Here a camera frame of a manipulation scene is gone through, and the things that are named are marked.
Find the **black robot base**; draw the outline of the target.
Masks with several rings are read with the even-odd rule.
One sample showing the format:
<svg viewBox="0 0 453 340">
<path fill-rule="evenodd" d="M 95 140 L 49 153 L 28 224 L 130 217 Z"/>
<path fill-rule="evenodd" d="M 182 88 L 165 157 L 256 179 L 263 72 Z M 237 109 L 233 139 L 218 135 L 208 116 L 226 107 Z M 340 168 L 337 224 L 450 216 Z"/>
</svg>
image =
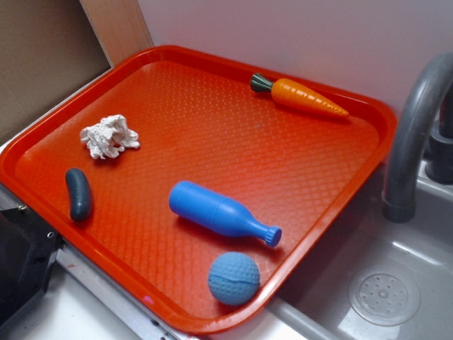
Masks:
<svg viewBox="0 0 453 340">
<path fill-rule="evenodd" d="M 28 206 L 1 211 L 1 333 L 45 296 L 61 243 Z"/>
</svg>

